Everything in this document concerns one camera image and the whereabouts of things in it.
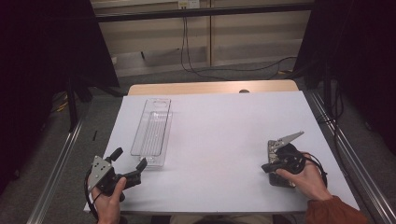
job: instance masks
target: electrical outlet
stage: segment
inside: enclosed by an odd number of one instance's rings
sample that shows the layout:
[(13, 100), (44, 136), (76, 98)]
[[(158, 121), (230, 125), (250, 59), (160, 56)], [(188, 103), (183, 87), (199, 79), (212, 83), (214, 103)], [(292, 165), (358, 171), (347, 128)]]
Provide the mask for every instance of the electrical outlet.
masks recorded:
[(189, 8), (200, 8), (199, 0), (189, 0)]
[(190, 7), (188, 0), (179, 0), (178, 1), (178, 9), (187, 9)]

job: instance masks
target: gray carpet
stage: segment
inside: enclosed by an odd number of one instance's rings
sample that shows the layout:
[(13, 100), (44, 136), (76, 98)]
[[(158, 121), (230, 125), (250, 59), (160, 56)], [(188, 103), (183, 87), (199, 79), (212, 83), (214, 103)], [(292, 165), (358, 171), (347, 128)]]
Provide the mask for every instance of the gray carpet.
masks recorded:
[[(233, 66), (223, 66), (221, 68), (232, 69), (256, 69), (268, 65), (269, 63), (239, 64)], [(279, 70), (288, 70), (293, 67), (294, 60), (286, 60), (279, 66)], [(127, 92), (134, 84), (142, 83), (171, 83), (171, 82), (196, 82), (196, 81), (221, 81), (213, 77), (225, 77), (229, 80), (254, 80), (267, 79), (276, 74), (277, 66), (265, 70), (254, 72), (240, 72), (231, 70), (212, 70), (200, 72), (201, 75), (212, 76), (212, 78), (199, 77), (194, 73), (185, 71), (166, 72), (153, 75), (143, 75), (135, 77), (120, 77), (120, 88), (118, 91)], [(299, 88), (304, 90), (304, 82), (296, 80)], [(80, 130), (78, 140), (75, 143), (69, 160), (64, 167), (60, 183), (56, 189), (44, 223), (93, 223), (91, 215), (82, 211), (85, 204), (83, 194), (83, 178), (94, 155), (103, 155), (114, 122), (120, 109), (121, 98), (114, 98), (106, 95), (100, 90), (92, 89), (94, 98), (90, 104), (88, 115), (84, 120)], [(308, 103), (312, 106), (314, 115), (318, 111), (313, 106), (308, 91), (305, 91)], [(389, 199), (391, 205), (396, 205), (394, 170), (396, 168), (396, 158), (384, 145), (381, 137), (366, 129), (365, 120), (356, 110), (354, 105), (344, 97), (346, 105), (345, 113), (340, 118), (339, 125), (346, 133), (348, 140), (358, 153), (361, 161), (365, 165), (372, 178)], [(47, 127), (41, 134), (41, 139), (36, 147), (35, 154), (21, 169), (21, 178), (11, 182), (5, 192), (0, 197), (0, 223), (26, 223), (32, 213), (35, 202), (44, 184), (50, 175), (52, 167), (58, 158), (60, 150), (64, 144), (69, 128), (68, 112), (52, 113), (47, 122)], [(332, 142), (332, 135), (325, 126), (320, 125), (326, 139), (335, 153)], [(352, 191), (357, 198), (361, 211), (370, 217), (368, 209), (373, 213), (377, 223), (381, 223), (381, 218), (372, 205), (370, 198), (364, 192), (361, 184), (354, 174), (350, 180), (355, 183), (357, 189)], [(128, 216), (129, 223), (149, 223), (150, 217)], [(298, 214), (293, 217), (287, 215), (293, 223), (297, 219), (298, 223), (304, 223), (304, 215)]]

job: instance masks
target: clear plastic tray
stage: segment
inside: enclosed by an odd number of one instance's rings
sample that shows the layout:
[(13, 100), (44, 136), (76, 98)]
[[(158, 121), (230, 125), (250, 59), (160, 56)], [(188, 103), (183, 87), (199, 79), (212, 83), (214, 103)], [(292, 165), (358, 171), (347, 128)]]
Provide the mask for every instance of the clear plastic tray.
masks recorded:
[(148, 166), (163, 166), (172, 121), (170, 99), (148, 99), (134, 137), (131, 155)]

